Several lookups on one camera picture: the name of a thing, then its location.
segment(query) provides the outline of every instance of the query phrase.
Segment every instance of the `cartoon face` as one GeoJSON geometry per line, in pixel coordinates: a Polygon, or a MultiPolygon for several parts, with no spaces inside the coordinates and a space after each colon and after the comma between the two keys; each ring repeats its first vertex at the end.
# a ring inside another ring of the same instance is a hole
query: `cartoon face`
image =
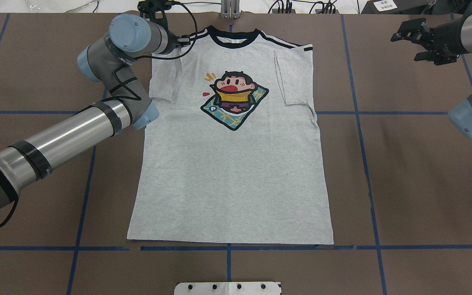
{"type": "Polygon", "coordinates": [[[243,72],[225,72],[211,88],[216,92],[215,105],[226,112],[240,114],[256,103],[252,95],[256,83],[243,72]]]}
{"type": "Polygon", "coordinates": [[[247,84],[245,77],[241,75],[227,76],[225,79],[216,80],[216,88],[225,92],[236,92],[242,90],[255,89],[256,84],[247,84]]]}
{"type": "Polygon", "coordinates": [[[269,92],[242,71],[226,71],[219,79],[214,73],[207,73],[205,80],[212,82],[214,95],[207,99],[202,111],[232,131],[238,130],[269,92]]]}

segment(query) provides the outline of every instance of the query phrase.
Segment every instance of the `white label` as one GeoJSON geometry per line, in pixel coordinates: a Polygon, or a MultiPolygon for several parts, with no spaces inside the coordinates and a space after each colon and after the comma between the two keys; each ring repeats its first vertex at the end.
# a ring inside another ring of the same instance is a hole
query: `white label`
{"type": "Polygon", "coordinates": [[[393,0],[382,0],[374,2],[374,5],[376,6],[376,9],[378,9],[378,11],[389,11],[391,9],[397,8],[397,5],[393,0]]]}

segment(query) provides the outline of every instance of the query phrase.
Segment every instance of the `metal mount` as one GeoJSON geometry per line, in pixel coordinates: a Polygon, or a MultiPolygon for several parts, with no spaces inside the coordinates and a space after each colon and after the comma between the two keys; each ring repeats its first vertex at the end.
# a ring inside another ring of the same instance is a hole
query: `metal mount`
{"type": "Polygon", "coordinates": [[[221,18],[240,18],[240,0],[221,0],[221,18]]]}

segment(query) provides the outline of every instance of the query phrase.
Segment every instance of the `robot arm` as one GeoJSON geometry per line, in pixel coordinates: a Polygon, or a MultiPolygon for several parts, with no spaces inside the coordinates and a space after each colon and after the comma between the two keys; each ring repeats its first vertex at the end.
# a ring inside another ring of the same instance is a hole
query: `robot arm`
{"type": "MultiPolygon", "coordinates": [[[[427,60],[435,65],[456,62],[460,54],[472,53],[472,9],[466,14],[436,28],[429,28],[425,18],[403,22],[391,41],[407,40],[427,51],[416,54],[414,60],[427,60]]],[[[465,136],[472,139],[472,95],[448,112],[448,117],[465,136]]]]}
{"type": "Polygon", "coordinates": [[[174,4],[182,5],[165,0],[140,2],[141,17],[118,15],[103,38],[79,55],[77,64],[80,70],[90,80],[103,82],[112,97],[0,151],[0,208],[15,202],[0,226],[9,220],[25,186],[45,178],[65,162],[129,125],[140,129],[159,116],[129,66],[141,57],[149,57],[145,54],[168,54],[177,47],[190,44],[187,38],[180,39],[168,30],[164,10],[174,4]],[[163,13],[163,18],[155,18],[157,11],[163,13]]]}

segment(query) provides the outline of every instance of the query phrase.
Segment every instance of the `white bracket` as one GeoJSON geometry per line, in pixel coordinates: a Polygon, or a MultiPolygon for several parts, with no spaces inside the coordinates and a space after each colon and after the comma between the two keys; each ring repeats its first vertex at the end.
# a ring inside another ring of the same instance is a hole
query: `white bracket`
{"type": "Polygon", "coordinates": [[[281,295],[279,282],[180,283],[174,295],[281,295]]]}
{"type": "Polygon", "coordinates": [[[221,18],[240,18],[240,0],[221,0],[221,18]]]}

